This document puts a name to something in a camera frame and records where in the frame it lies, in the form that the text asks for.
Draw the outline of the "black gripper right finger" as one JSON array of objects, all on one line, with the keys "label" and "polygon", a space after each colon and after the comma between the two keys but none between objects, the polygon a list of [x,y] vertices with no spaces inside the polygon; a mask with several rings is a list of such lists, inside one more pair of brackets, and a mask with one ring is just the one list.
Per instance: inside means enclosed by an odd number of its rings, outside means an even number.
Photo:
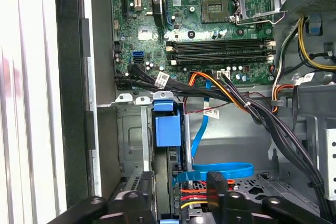
[{"label": "black gripper right finger", "polygon": [[257,204],[228,190],[220,172],[207,173],[206,183],[207,204],[216,223],[329,223],[283,197],[268,196]]}]

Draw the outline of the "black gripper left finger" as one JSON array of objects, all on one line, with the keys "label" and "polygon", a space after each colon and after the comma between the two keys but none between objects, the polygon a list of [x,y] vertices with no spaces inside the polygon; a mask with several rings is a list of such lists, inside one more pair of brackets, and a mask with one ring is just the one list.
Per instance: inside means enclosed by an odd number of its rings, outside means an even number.
[{"label": "black gripper left finger", "polygon": [[114,201],[92,196],[72,206],[50,223],[157,223],[151,210],[153,173],[142,172],[135,190],[122,191]]}]

